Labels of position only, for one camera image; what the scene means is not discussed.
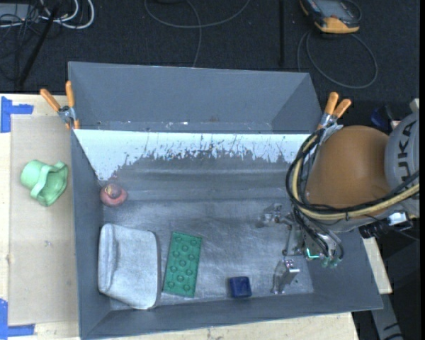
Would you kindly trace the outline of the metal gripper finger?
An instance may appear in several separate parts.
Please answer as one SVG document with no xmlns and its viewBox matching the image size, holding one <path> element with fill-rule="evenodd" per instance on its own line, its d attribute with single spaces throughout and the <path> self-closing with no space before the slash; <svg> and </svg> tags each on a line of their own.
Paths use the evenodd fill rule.
<svg viewBox="0 0 425 340">
<path fill-rule="evenodd" d="M 272 227 L 280 222 L 281 210 L 283 205 L 280 203 L 273 203 L 267 208 L 263 209 L 262 213 L 256 222 L 257 228 Z"/>
<path fill-rule="evenodd" d="M 285 287 L 293 282 L 299 272 L 300 269 L 292 259 L 280 260 L 274 270 L 271 292 L 275 295 L 283 294 Z"/>
</svg>

